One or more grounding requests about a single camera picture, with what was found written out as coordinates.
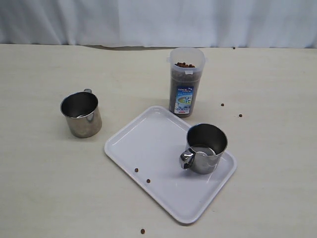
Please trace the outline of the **white rectangular plastic tray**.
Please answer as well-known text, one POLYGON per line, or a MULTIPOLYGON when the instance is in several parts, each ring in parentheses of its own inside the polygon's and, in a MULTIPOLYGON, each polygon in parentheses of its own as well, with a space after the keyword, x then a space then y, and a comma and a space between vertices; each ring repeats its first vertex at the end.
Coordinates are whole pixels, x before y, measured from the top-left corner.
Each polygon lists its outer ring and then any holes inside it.
POLYGON ((108 139, 104 147, 109 158, 183 224, 199 219, 237 169, 236 159, 229 152, 224 152, 212 174, 182 169, 179 156, 185 150, 189 127, 166 108, 151 106, 108 139))

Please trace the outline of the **clear plastic container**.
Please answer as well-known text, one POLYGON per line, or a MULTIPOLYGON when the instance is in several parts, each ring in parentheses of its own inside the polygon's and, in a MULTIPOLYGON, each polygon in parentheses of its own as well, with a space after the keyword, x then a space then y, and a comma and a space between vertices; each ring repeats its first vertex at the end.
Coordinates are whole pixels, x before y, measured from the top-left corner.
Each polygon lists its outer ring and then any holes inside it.
POLYGON ((206 63, 204 53, 197 48, 176 48, 170 52, 169 110, 180 118, 189 117, 193 110, 200 80, 206 63), (182 68, 174 64, 186 62, 195 68, 182 68))

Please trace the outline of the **steel mug with pellets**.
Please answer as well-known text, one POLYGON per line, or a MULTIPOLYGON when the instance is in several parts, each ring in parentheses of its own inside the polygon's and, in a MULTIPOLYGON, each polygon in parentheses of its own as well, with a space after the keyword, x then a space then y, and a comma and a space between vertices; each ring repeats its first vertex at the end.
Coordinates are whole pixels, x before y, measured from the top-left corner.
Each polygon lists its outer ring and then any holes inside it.
POLYGON ((186 142, 186 149, 179 157, 180 167, 202 175, 214 172, 228 145, 226 134, 208 123, 189 128, 186 142))

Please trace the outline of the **white curtain backdrop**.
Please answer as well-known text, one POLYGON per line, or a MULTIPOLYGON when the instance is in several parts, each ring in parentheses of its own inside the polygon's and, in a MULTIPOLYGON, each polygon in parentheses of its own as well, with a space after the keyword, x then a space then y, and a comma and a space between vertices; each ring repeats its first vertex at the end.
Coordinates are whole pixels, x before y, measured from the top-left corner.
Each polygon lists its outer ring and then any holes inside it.
POLYGON ((3 0, 0 41, 105 47, 315 48, 314 0, 3 0))

